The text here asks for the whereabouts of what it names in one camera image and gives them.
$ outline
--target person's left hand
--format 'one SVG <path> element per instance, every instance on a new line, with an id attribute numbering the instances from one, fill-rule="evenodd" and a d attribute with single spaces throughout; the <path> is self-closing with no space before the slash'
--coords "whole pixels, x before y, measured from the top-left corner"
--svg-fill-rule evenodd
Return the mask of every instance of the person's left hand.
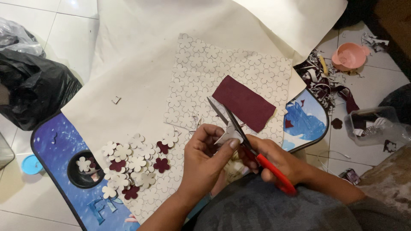
<path id="1" fill-rule="evenodd" d="M 239 139 L 229 139 L 215 153 L 217 146 L 214 143 L 223 134 L 224 130 L 219 126 L 203 124 L 185 146 L 184 173 L 176 193 L 190 203 L 197 203 L 211 191 L 221 170 L 240 144 Z"/>

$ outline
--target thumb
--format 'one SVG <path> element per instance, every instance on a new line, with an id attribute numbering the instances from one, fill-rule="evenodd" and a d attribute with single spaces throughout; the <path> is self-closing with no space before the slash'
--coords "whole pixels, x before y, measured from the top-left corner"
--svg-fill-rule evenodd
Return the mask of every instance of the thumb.
<path id="1" fill-rule="evenodd" d="M 221 146 L 220 150 L 214 154 L 212 158 L 208 161 L 211 163 L 212 166 L 223 169 L 224 166 L 228 163 L 230 158 L 233 156 L 235 150 L 237 150 L 238 146 L 240 145 L 239 139 L 229 139 L 227 140 L 223 146 Z"/>

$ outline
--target blue lid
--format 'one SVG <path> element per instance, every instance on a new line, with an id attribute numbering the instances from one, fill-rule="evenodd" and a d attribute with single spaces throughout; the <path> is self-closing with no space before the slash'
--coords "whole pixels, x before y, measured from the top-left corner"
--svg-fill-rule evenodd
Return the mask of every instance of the blue lid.
<path id="1" fill-rule="evenodd" d="M 21 169 L 26 174 L 34 175 L 43 170 L 43 165 L 40 163 L 39 159 L 37 159 L 37 157 L 32 154 L 24 158 L 23 162 L 21 163 Z"/>

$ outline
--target white tile floor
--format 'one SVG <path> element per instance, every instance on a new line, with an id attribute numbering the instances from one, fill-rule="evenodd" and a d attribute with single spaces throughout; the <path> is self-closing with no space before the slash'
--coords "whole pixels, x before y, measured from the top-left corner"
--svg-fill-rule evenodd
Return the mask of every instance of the white tile floor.
<path id="1" fill-rule="evenodd" d="M 96 0 L 0 0 L 0 17 L 25 26 L 43 46 L 47 58 L 68 66 L 82 83 L 87 83 L 99 26 Z M 369 32 L 363 23 L 340 31 L 331 30 L 318 50 L 324 58 L 330 59 L 338 45 L 360 43 L 363 32 Z M 385 53 L 368 57 L 361 74 L 365 78 L 344 77 L 362 109 L 377 106 L 388 93 L 409 83 Z M 341 104 L 330 115 L 330 121 L 343 120 L 345 115 L 345 104 Z M 32 153 L 31 132 L 17 129 L 2 116 L 0 132 L 17 154 L 16 160 L 0 171 L 0 229 L 81 230 L 46 173 L 29 176 L 21 172 L 21 161 Z M 320 153 L 323 150 L 338 151 L 351 159 L 336 152 Z M 348 138 L 344 126 L 340 130 L 330 128 L 323 140 L 306 148 L 305 152 L 308 163 L 326 170 L 316 156 L 320 153 L 321 162 L 335 174 L 353 168 L 361 175 L 388 156 L 382 152 L 381 145 L 356 146 Z"/>

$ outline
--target scissors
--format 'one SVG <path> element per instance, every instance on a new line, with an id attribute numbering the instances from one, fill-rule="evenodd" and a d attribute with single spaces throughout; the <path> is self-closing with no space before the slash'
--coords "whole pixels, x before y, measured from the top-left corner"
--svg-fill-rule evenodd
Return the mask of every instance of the scissors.
<path id="1" fill-rule="evenodd" d="M 217 113 L 217 115 L 223 120 L 223 122 L 228 125 L 228 120 L 224 117 L 224 115 L 218 110 L 218 108 L 214 105 L 214 103 L 211 102 L 210 98 L 207 97 L 208 102 L 210 103 L 211 107 L 214 109 L 214 111 Z M 240 125 L 238 124 L 236 118 L 234 117 L 233 113 L 223 105 L 224 109 L 226 110 L 231 122 L 233 123 L 234 128 L 238 133 L 243 138 L 243 142 L 241 143 L 241 147 L 244 150 L 244 152 L 247 154 L 249 157 L 254 157 L 257 159 L 257 161 L 260 163 L 260 165 L 263 168 L 269 169 L 279 180 L 275 184 L 281 191 L 286 193 L 287 195 L 294 196 L 296 195 L 297 191 L 294 188 L 294 186 L 291 184 L 290 180 L 280 171 L 278 170 L 265 156 L 263 156 L 261 153 L 258 154 L 256 151 L 251 146 L 250 141 L 247 139 L 245 136 L 244 132 L 242 131 Z"/>

